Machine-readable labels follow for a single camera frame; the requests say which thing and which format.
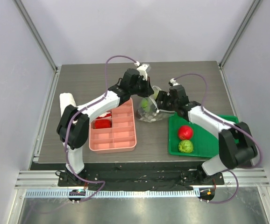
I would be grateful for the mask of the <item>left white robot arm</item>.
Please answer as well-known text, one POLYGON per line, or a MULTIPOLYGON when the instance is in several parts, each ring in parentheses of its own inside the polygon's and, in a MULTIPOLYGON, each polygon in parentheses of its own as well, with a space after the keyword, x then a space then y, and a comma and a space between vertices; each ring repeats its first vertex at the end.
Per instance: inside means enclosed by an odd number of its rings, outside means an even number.
POLYGON ((150 78, 137 69, 127 69, 119 81, 100 97, 79 107, 68 104, 57 126, 57 134, 64 145, 66 174, 74 186, 84 183, 82 146, 89 136, 89 125, 98 116, 127 102, 131 96, 145 98, 154 94, 150 78))

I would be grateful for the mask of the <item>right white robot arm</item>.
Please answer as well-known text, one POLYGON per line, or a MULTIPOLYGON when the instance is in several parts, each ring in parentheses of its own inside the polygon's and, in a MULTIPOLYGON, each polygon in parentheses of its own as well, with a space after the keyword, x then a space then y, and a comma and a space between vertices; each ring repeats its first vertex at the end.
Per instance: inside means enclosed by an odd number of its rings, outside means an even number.
POLYGON ((256 144, 249 126, 244 123, 230 123, 206 110, 200 103, 190 101, 181 85, 159 91, 156 104, 158 109, 176 112, 188 122, 192 122, 216 137, 219 153, 198 167, 196 177, 201 184, 208 184, 213 175, 234 169, 258 155, 256 144))

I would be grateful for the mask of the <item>red fake apple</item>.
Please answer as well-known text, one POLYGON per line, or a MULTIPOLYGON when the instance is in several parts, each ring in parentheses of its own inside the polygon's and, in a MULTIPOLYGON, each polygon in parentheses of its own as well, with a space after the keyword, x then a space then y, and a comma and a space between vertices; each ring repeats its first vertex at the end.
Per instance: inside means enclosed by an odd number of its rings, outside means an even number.
POLYGON ((190 140, 194 135, 193 129, 190 126, 181 126, 178 130, 180 140, 190 140))

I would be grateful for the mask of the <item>green fake apple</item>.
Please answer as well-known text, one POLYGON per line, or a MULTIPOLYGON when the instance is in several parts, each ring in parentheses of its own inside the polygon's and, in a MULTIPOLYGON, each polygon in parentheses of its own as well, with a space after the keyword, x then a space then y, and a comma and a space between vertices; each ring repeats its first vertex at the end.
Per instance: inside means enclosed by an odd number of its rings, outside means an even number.
POLYGON ((190 140, 182 140, 178 144, 178 150, 181 153, 192 153, 194 151, 193 143, 190 140))

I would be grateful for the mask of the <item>clear polka dot zip bag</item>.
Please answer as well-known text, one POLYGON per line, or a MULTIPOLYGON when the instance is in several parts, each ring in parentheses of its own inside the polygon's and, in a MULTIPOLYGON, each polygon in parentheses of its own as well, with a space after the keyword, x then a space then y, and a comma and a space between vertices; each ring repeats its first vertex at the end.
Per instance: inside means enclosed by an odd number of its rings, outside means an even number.
POLYGON ((152 123, 159 120, 168 119, 169 117, 173 116, 175 112, 159 110, 157 108, 156 98, 159 91, 161 91, 161 88, 159 88, 158 86, 152 86, 152 89, 154 91, 154 94, 148 97, 150 99, 150 111, 145 112, 141 108, 140 102, 137 110, 135 111, 135 117, 140 121, 152 123))

